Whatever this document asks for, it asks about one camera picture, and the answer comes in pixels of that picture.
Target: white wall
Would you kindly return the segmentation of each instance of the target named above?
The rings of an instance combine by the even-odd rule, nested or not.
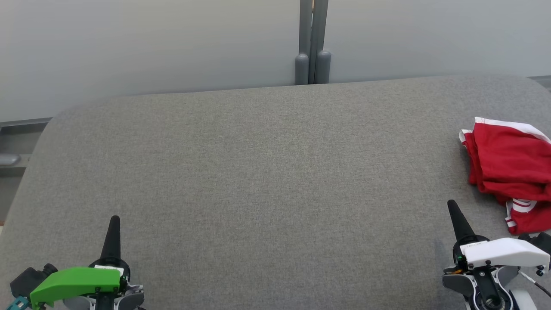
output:
[[[116,95],[294,84],[298,0],[3,0],[0,122]]]
[[[551,75],[549,0],[329,0],[329,81]]]

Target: gray fabric surface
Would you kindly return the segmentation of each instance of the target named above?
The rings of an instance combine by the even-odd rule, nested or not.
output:
[[[431,77],[83,105],[42,134],[0,236],[0,300],[28,266],[88,265],[111,215],[147,309],[462,309],[441,286],[475,116],[551,134],[551,95],[507,76]],[[542,281],[551,287],[551,280]],[[526,280],[541,309],[549,299]]]

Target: red garment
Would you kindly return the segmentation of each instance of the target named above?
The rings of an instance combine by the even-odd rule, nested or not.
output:
[[[460,140],[471,158],[469,182],[507,207],[512,234],[551,229],[551,140],[529,124],[475,117]]]

